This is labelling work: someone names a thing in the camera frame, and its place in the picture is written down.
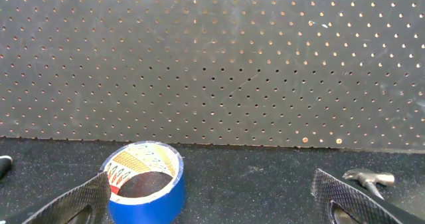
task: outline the dark countertop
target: dark countertop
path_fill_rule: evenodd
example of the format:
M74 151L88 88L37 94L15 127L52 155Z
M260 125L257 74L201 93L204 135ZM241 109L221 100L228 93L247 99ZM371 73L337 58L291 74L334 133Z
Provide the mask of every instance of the dark countertop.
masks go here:
M77 177L90 177L123 145L1 139L0 156L10 155L15 162L0 181L0 217ZM184 157L188 195L176 223L317 223L310 191L316 168L337 175L351 168L389 171L396 186L380 187L382 195L425 218L424 154L173 146Z

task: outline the blue tape roll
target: blue tape roll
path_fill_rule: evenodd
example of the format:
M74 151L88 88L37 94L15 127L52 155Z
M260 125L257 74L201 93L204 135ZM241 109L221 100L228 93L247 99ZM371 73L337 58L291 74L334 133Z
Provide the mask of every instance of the blue tape roll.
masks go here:
M172 222L172 220L180 214L186 199L182 157L177 150L161 142L136 142L120 148L114 152L101 167L102 171L108 172L108 178L113 192L114 188L118 188L116 187L116 183L122 179L120 177L127 173L126 168L124 168L124 171L119 171L119 169L122 168L120 165L118 165L118 168L114 169L113 166L117 164L115 161L118 160L122 164L127 165L125 167L131 166L132 169L144 170L143 164L134 164L134 157L139 159L143 159L145 157L140 157L140 154L134 154L134 156L132 156L131 150L135 150L136 153L138 150L143 150L146 157L149 160L152 160L151 167L154 169L164 169L164 172L171 172L171 176L172 174L174 174L174 176L172 176L173 179L171 182L161 191L158 191L149 197L128 198L120 197L117 193L113 193L109 203L109 212L112 219L116 224L165 224ZM156 150L159 150L160 154L165 157L166 160L161 160L161 155L155 153Z

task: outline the printed label inside tape roll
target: printed label inside tape roll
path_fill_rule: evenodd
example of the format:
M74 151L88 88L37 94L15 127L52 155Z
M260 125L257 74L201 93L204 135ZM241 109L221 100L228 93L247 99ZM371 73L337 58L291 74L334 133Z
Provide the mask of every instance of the printed label inside tape roll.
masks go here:
M179 173L179 158L160 143L129 144L113 155L104 167L112 190L111 201L136 205L149 203L170 192ZM118 195L122 186L131 178L148 172L165 173L172 180L163 189L146 197L128 198Z

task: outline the pegboard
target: pegboard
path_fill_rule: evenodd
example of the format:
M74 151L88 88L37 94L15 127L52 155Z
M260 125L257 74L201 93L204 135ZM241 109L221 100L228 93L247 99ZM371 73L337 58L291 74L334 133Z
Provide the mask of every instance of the pegboard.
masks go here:
M0 134L425 150L423 0L0 0Z

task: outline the roll of tape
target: roll of tape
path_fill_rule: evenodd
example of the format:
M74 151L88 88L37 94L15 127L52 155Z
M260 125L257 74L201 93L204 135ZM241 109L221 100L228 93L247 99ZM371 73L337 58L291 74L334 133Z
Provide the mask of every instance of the roll of tape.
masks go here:
M185 202L183 159L153 141L128 144L102 165L112 190L109 211L116 224L170 223Z

